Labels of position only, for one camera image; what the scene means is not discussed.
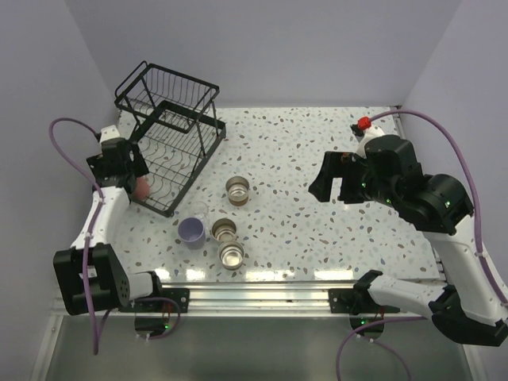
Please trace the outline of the steel cup with cork base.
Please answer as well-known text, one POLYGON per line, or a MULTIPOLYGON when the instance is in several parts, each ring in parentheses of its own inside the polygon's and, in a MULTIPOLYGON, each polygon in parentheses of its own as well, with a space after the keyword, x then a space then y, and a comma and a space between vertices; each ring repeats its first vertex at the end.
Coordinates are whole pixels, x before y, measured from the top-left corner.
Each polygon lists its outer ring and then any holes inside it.
POLYGON ((225 184, 229 202, 234 206, 243 206, 249 199, 249 182, 242 176, 233 176, 225 184))

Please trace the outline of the purple plastic cup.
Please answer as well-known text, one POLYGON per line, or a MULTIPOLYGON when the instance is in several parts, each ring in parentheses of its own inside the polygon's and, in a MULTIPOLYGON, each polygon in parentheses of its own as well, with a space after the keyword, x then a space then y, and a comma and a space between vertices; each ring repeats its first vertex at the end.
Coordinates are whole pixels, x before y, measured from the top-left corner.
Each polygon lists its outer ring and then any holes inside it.
POLYGON ((197 217, 187 217, 179 223, 178 234, 189 249, 200 249, 206 242, 206 228, 197 217))

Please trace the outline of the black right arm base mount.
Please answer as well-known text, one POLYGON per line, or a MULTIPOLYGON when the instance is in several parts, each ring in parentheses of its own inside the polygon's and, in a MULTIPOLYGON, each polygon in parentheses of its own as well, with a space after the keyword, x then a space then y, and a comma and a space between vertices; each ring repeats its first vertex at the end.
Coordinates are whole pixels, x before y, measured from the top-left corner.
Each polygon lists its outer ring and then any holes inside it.
POLYGON ((332 314, 396 314, 398 307, 381 306, 373 301, 368 293, 357 292, 353 288, 331 288, 328 290, 329 310, 332 314))

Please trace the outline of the pink plastic cup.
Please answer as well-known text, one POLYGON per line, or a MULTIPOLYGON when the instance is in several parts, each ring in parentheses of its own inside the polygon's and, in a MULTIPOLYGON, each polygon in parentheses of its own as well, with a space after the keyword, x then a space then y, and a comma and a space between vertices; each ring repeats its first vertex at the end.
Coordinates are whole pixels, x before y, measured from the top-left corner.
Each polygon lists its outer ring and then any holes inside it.
POLYGON ((132 198, 137 200, 143 200, 147 198, 150 194, 150 186, 145 177, 139 177, 136 181, 136 186, 134 192, 132 193, 132 198))

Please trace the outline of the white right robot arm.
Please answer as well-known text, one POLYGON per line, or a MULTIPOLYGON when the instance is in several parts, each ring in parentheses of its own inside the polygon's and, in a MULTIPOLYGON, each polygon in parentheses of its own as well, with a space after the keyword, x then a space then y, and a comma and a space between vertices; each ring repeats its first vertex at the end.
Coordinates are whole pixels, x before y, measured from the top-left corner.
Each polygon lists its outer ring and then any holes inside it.
POLYGON ((395 135, 365 137, 355 152, 324 155, 309 192, 329 202, 333 180, 339 201, 379 202, 392 207, 429 241, 447 284, 430 286, 370 270, 348 300, 352 314, 393 306, 429 319, 458 344, 498 347, 507 338, 506 289, 494 287, 490 260, 475 249, 474 207, 462 183, 450 175, 426 175, 414 146, 395 135))

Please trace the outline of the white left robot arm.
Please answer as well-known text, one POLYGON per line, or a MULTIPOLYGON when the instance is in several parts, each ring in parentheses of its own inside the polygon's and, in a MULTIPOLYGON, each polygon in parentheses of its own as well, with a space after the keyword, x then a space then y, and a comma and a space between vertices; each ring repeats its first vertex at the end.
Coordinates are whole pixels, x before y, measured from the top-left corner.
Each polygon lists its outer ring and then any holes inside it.
POLYGON ((159 310, 165 301, 154 271, 127 274, 114 251, 117 228, 130 205, 129 192, 136 186, 132 145, 122 137, 104 140, 102 152, 87 158, 100 190, 93 192, 90 213, 71 247, 56 252, 53 267, 67 312, 88 312, 83 276, 88 276, 91 301, 96 311, 127 307, 132 300, 147 311, 159 310))

